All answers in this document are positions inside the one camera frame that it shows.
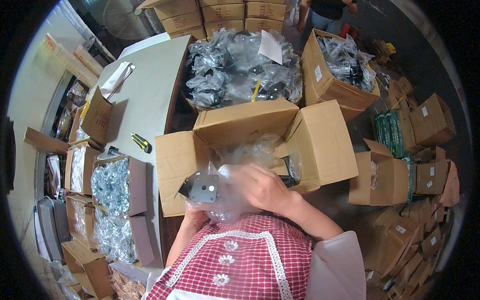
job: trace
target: yellow box cutter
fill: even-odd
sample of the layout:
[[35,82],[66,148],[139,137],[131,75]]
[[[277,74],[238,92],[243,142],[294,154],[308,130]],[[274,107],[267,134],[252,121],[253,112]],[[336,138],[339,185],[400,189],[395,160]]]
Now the yellow box cutter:
[[143,137],[139,136],[136,133],[132,133],[132,140],[140,146],[140,148],[145,152],[150,154],[152,152],[152,145]]

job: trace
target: sleeve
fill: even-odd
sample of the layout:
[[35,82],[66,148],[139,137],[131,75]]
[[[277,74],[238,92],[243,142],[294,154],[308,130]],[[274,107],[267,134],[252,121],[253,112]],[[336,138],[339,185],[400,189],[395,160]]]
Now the sleeve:
[[307,283],[307,299],[365,300],[363,258],[354,231],[315,244]]

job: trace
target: hand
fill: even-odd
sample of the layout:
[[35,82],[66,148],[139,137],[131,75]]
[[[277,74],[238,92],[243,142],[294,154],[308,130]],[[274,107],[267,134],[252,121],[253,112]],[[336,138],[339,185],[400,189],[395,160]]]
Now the hand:
[[278,175],[255,164],[241,167],[230,177],[238,192],[251,205],[263,210],[285,215],[297,199],[303,199],[287,189]]
[[185,218],[183,218],[183,222],[194,225],[197,231],[200,230],[202,224],[207,220],[208,216],[204,211],[190,207],[185,208]]
[[297,23],[298,32],[302,33],[304,29],[305,29],[305,22],[298,22]]

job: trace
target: white lace trim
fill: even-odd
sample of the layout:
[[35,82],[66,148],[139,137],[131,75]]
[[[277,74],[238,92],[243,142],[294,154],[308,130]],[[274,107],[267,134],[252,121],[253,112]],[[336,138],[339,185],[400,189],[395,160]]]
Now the white lace trim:
[[216,234],[209,234],[204,236],[191,250],[188,252],[187,256],[183,259],[183,261],[179,264],[179,266],[173,272],[172,277],[170,280],[167,281],[167,286],[172,287],[177,280],[180,278],[183,270],[190,262],[190,260],[197,254],[197,252],[207,243],[209,240],[216,240],[219,238],[223,238],[226,236],[233,236],[238,238],[244,239],[265,239],[267,242],[268,252],[270,253],[270,258],[272,259],[276,281],[278,283],[278,287],[280,288],[280,296],[282,300],[293,300],[293,295],[290,290],[290,285],[288,284],[287,276],[285,275],[285,269],[283,268],[282,261],[280,260],[280,255],[276,250],[275,240],[268,231],[263,231],[260,233],[249,233],[242,230],[232,230],[222,233]]

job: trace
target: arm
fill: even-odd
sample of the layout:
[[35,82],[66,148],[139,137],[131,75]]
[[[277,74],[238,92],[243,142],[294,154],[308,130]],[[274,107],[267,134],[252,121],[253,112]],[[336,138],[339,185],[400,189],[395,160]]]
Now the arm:
[[299,22],[297,24],[297,30],[299,32],[303,32],[305,29],[305,17],[311,2],[312,0],[301,0],[300,2]]
[[343,232],[340,226],[311,206],[299,193],[287,189],[275,173],[257,165],[248,165],[231,175],[238,191],[251,205],[286,216],[313,239],[328,240]]
[[203,211],[193,208],[187,208],[185,210],[185,218],[183,218],[177,236],[173,241],[172,248],[170,248],[165,268],[173,265],[185,246],[187,246],[190,240],[197,234],[206,220],[208,220],[208,217]]

